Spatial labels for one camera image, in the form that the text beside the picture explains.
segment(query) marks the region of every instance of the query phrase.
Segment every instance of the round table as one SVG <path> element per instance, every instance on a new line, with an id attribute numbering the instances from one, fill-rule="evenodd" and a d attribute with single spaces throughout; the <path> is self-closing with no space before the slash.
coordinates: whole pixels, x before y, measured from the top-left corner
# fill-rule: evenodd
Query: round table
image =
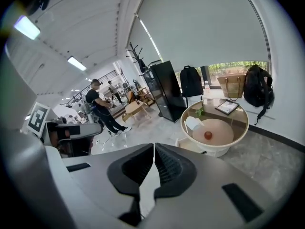
<path id="1" fill-rule="evenodd" d="M 187 149 L 201 150 L 200 153 L 220 157 L 243 139 L 249 128 L 248 115 L 240 105 L 229 115 L 215 109 L 225 101 L 219 98 L 204 99 L 184 111 L 180 120 L 181 128 L 188 142 L 192 142 L 185 144 Z"/>
<path id="2" fill-rule="evenodd" d="M 134 118 L 134 115 L 136 113 L 138 113 L 139 111 L 143 110 L 149 118 L 151 118 L 151 116 L 147 113 L 147 111 L 144 109 L 144 103 L 141 102 L 141 101 L 138 101 L 139 104 L 137 104 L 136 101 L 128 104 L 126 107 L 125 107 L 125 111 L 126 111 L 126 114 L 128 115 L 131 115 L 131 117 L 134 119 L 134 122 L 138 124 L 138 127 L 139 127 L 139 122 Z"/>

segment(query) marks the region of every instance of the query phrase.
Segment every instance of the tan tote bag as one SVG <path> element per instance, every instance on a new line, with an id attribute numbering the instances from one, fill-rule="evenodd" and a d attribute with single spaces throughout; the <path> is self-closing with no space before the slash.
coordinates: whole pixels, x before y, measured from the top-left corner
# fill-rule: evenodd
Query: tan tote bag
<path id="1" fill-rule="evenodd" d="M 225 97 L 236 101 L 243 96 L 246 74 L 227 74 L 217 78 Z"/>

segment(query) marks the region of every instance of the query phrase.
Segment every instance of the black cabinet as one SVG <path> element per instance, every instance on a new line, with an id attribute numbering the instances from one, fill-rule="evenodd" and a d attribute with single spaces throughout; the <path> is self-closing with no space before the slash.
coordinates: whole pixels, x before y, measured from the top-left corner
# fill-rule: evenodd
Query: black cabinet
<path id="1" fill-rule="evenodd" d="M 176 122 L 186 106 L 171 62 L 153 65 L 143 76 L 162 116 Z"/>

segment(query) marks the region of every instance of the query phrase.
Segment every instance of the man's arm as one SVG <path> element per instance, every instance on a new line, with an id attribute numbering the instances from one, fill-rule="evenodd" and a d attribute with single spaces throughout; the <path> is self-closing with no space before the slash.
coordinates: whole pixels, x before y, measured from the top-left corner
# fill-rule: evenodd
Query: man's arm
<path id="1" fill-rule="evenodd" d="M 97 104 L 99 104 L 100 106 L 103 106 L 103 107 L 106 107 L 106 108 L 110 108 L 110 106 L 111 106 L 109 103 L 103 101 L 103 100 L 100 99 L 100 98 L 95 99 L 95 102 L 96 102 Z"/>

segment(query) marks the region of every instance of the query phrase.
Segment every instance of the black baseboard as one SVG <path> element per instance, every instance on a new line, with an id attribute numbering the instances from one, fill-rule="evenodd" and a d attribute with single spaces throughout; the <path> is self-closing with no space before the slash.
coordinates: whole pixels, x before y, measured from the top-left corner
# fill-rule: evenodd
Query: black baseboard
<path id="1" fill-rule="evenodd" d="M 293 148 L 299 150 L 302 153 L 305 153 L 305 146 L 304 145 L 299 144 L 299 143 L 297 143 L 297 142 L 295 142 L 293 140 L 290 140 L 287 137 L 275 134 L 273 132 L 266 131 L 266 130 L 261 129 L 259 127 L 256 127 L 254 125 L 249 125 L 249 130 L 253 131 L 255 133 L 258 133 L 260 135 L 264 135 L 264 136 L 266 136 L 268 138 L 274 139 L 275 141 L 284 143 L 284 144 L 286 144 L 286 145 L 288 145 L 290 147 L 293 147 Z"/>

